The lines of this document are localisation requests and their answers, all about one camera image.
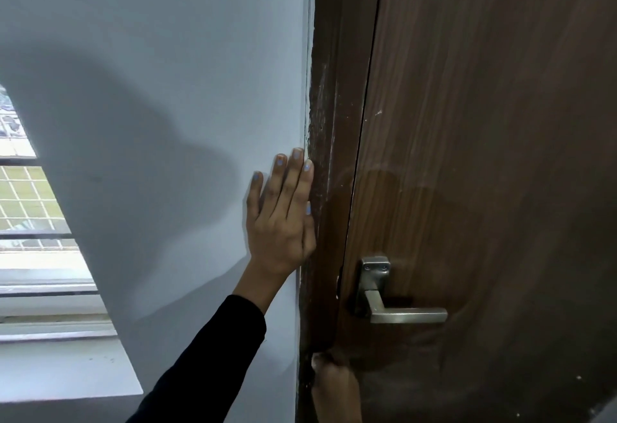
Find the white wall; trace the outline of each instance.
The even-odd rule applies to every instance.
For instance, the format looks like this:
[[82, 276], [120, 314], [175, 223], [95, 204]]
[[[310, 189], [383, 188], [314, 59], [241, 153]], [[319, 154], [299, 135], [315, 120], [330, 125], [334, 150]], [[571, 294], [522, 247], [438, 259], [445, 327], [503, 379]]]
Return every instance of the white wall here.
[[[0, 1], [0, 83], [145, 390], [246, 264], [252, 171], [302, 144], [305, 10], [305, 0]], [[296, 304], [292, 278], [229, 421], [293, 420]], [[118, 422], [139, 400], [0, 406], [0, 420]]]

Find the window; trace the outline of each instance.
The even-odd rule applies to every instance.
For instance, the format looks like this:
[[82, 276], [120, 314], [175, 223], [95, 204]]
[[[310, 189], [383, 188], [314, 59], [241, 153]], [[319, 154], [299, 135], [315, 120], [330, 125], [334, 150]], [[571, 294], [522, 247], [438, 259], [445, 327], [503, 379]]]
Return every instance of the window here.
[[0, 343], [113, 335], [79, 246], [0, 85]]

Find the wooden door frame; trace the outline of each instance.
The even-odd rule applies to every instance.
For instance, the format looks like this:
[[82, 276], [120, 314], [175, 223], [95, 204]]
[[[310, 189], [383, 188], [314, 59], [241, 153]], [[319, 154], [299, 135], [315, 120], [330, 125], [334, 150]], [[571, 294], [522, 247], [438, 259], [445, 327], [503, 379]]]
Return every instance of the wooden door frame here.
[[300, 273], [296, 421], [316, 421], [310, 397], [314, 351], [335, 340], [353, 179], [379, 0], [315, 0], [308, 154], [317, 249]]

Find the door handle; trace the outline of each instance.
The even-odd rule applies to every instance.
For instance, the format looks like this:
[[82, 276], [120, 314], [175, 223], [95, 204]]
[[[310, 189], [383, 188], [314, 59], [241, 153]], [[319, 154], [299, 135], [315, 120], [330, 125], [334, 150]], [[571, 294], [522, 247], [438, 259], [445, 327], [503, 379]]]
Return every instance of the door handle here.
[[381, 294], [389, 277], [387, 257], [362, 259], [355, 301], [357, 316], [369, 317], [373, 324], [430, 324], [448, 319], [448, 312], [443, 308], [386, 308]]

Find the black long-sleeve shirt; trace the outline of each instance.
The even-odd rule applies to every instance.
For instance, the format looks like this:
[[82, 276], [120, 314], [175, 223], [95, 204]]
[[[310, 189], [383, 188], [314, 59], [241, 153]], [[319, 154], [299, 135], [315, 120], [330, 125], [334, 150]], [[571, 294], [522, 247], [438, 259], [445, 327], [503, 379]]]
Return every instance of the black long-sleeve shirt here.
[[222, 422], [265, 333], [261, 310], [228, 296], [127, 423]]

